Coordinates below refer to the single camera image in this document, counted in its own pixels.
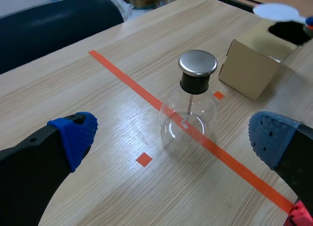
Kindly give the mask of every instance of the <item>glass bottle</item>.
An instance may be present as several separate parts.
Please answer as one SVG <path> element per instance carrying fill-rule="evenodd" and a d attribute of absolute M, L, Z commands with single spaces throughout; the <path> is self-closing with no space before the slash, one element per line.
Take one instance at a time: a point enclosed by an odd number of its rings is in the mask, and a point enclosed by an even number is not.
<path fill-rule="evenodd" d="M 217 60 L 206 51 L 190 50 L 180 56 L 179 67 L 182 78 L 162 101 L 160 125 L 162 138 L 186 146 L 189 126 L 208 138 L 213 135 L 218 109 L 209 90 L 209 79 Z"/>

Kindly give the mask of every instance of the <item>textured rubber grip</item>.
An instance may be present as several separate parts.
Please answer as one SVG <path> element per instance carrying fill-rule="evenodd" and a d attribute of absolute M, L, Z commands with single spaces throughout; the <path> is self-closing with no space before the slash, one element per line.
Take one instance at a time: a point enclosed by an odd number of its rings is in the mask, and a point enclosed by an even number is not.
<path fill-rule="evenodd" d="M 248 132 L 253 151 L 271 170 L 278 165 L 300 124 L 271 112 L 258 112 L 250 119 Z"/>
<path fill-rule="evenodd" d="M 97 118 L 89 112 L 79 112 L 86 116 L 83 124 L 76 124 L 66 118 L 49 121 L 48 125 L 58 128 L 63 148 L 67 156 L 71 171 L 80 165 L 85 151 L 93 144 L 98 129 Z"/>

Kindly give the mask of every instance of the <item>dark chair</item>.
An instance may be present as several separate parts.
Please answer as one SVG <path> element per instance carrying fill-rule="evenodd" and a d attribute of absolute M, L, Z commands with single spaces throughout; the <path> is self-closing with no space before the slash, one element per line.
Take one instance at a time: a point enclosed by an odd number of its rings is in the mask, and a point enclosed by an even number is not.
<path fill-rule="evenodd" d="M 60 0 L 0 17 L 0 74 L 120 23 L 110 0 Z"/>

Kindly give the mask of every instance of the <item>orange tape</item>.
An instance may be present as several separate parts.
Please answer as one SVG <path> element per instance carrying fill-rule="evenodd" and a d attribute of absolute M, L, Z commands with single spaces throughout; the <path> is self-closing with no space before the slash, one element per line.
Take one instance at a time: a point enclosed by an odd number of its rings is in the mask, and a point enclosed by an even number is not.
<path fill-rule="evenodd" d="M 118 77 L 122 82 L 132 88 L 138 95 L 140 95 L 143 99 L 149 102 L 153 107 L 157 110 L 161 109 L 161 101 L 147 92 L 142 86 L 137 84 L 132 78 L 123 73 L 120 69 L 118 69 L 115 65 L 109 62 L 106 58 L 104 58 L 98 52 L 92 50 L 89 52 L 91 56 L 93 56 L 99 63 L 101 63 L 104 67 L 106 67 L 109 71 L 111 71 L 116 77 Z M 182 129 L 186 131 L 195 141 L 200 143 L 204 148 L 210 151 L 214 156 L 216 156 L 219 160 L 221 160 L 225 165 L 227 165 L 230 169 L 236 172 L 239 176 L 241 176 L 244 180 L 246 180 L 249 184 L 251 184 L 254 188 L 256 188 L 260 193 L 262 193 L 265 197 L 270 199 L 274 204 L 276 204 L 279 208 L 285 211 L 287 214 L 290 213 L 293 208 L 293 203 L 287 200 L 283 195 L 281 195 L 278 191 L 272 188 L 265 181 L 257 177 L 253 172 L 251 172 L 248 168 L 238 162 L 235 158 L 233 158 L 230 154 L 228 154 L 224 149 L 213 143 L 209 138 L 202 135 L 195 127 L 191 126 L 187 123 L 188 128 L 185 129 L 181 125 L 182 117 L 177 114 L 175 111 L 164 108 L 164 112 Z"/>
<path fill-rule="evenodd" d="M 219 100 L 222 100 L 224 95 L 222 93 L 220 93 L 219 91 L 215 92 L 213 94 L 216 98 L 218 98 Z"/>
<path fill-rule="evenodd" d="M 136 159 L 136 161 L 139 162 L 140 165 L 145 167 L 146 165 L 149 164 L 150 161 L 152 161 L 152 158 L 146 153 L 143 153 L 142 155 L 139 156 L 139 158 Z"/>

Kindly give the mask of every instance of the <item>orange square marker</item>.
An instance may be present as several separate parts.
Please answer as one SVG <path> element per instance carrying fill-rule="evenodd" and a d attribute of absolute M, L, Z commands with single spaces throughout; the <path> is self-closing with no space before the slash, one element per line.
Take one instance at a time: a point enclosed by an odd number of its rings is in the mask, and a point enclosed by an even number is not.
<path fill-rule="evenodd" d="M 140 155 L 139 158 L 136 159 L 136 161 L 142 165 L 143 167 L 145 167 L 146 165 L 149 164 L 150 161 L 152 161 L 152 158 L 147 155 L 146 153 L 143 153 L 142 155 Z"/>
<path fill-rule="evenodd" d="M 223 99 L 224 95 L 222 93 L 220 93 L 219 91 L 215 92 L 213 94 L 216 98 L 218 98 L 219 100 Z"/>

